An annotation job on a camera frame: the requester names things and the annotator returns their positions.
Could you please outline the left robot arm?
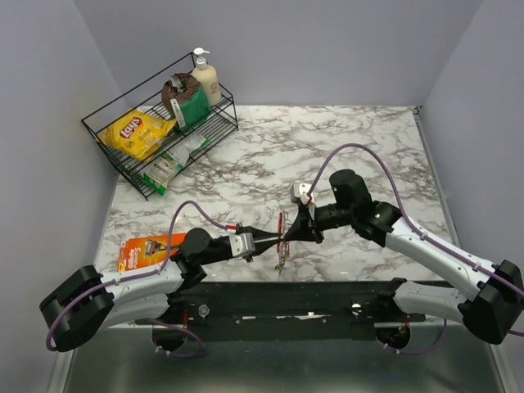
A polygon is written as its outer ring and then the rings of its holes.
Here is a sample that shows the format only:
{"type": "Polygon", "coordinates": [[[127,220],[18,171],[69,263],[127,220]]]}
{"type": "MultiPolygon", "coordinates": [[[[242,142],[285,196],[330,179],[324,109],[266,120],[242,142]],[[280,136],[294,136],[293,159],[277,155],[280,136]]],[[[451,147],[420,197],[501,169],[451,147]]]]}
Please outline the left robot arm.
{"type": "Polygon", "coordinates": [[[206,277],[205,265],[250,259],[282,240],[281,233],[251,226],[239,226],[222,237],[194,228],[159,264],[112,273],[85,265],[41,301],[39,309],[48,327],[45,345],[50,351],[66,352],[116,324],[149,318],[173,323],[182,305],[170,294],[196,286],[206,277]]]}

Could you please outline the steel key organizer red handle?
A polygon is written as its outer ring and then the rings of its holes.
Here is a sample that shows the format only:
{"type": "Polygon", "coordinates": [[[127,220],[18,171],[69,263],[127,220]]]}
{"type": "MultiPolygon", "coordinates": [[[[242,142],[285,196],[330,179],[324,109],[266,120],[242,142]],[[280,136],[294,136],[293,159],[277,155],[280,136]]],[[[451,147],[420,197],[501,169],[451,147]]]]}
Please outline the steel key organizer red handle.
{"type": "MultiPolygon", "coordinates": [[[[284,237],[286,232],[287,212],[281,210],[278,215],[278,232],[284,237]]],[[[278,275],[282,274],[286,262],[290,259],[290,246],[289,243],[283,239],[277,244],[278,262],[274,267],[274,270],[278,272],[278,275]]]]}

